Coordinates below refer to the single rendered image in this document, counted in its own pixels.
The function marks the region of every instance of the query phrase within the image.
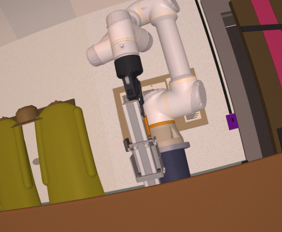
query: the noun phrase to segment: brown hat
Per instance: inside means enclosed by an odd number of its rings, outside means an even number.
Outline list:
[[[39,115],[38,109],[33,105],[25,106],[21,109],[18,109],[15,115],[16,115],[17,124],[15,124],[11,128],[19,127],[42,119],[42,118],[36,118]]]

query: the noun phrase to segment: purple wall switch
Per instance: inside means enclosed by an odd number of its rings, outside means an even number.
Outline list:
[[[229,130],[239,128],[236,114],[226,115]]]

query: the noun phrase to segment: brown tabletop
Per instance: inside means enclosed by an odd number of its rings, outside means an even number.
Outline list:
[[[282,232],[282,153],[158,186],[3,211],[0,231]]]

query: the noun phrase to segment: textured wall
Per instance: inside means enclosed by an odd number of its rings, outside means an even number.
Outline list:
[[[113,88],[123,83],[113,62],[92,67],[86,50],[107,32],[108,13],[125,9],[134,1],[99,10],[47,28],[0,47],[0,117],[14,116],[17,109],[47,106],[54,100],[75,98],[83,109],[97,170],[105,192],[137,185],[125,152],[113,97]],[[238,129],[229,131],[225,97],[210,46],[195,3],[177,1],[181,11],[179,32],[191,68],[195,68],[208,96],[209,124],[182,131],[191,147],[186,150],[191,173],[245,159]],[[141,54],[144,73],[140,80],[168,73],[155,27],[144,27],[153,38],[150,51]],[[34,124],[23,127],[34,178],[42,202],[47,202],[38,157]]]

